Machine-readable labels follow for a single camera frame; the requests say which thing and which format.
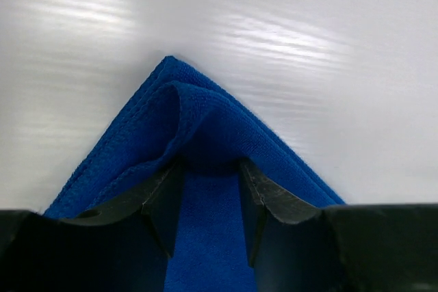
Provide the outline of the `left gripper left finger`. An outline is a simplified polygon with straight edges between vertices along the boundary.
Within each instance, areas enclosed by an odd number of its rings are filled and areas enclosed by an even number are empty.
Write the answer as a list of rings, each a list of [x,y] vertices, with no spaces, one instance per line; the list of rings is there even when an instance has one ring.
[[[2,291],[162,291],[175,250],[180,161],[73,219],[1,212]]]

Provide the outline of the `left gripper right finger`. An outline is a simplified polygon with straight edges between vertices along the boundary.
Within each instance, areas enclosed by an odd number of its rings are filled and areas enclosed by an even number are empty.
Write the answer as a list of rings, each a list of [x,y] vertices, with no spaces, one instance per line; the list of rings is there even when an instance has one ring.
[[[259,291],[436,291],[437,205],[317,208],[239,167],[248,264]]]

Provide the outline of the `blue towel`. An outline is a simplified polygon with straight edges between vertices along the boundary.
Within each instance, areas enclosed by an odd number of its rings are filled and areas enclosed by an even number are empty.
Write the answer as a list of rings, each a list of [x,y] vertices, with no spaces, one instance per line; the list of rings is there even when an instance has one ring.
[[[166,291],[254,291],[237,163],[251,159],[303,200],[342,199],[251,111],[195,68],[165,57],[45,211],[75,217],[147,179],[173,157],[188,169]]]

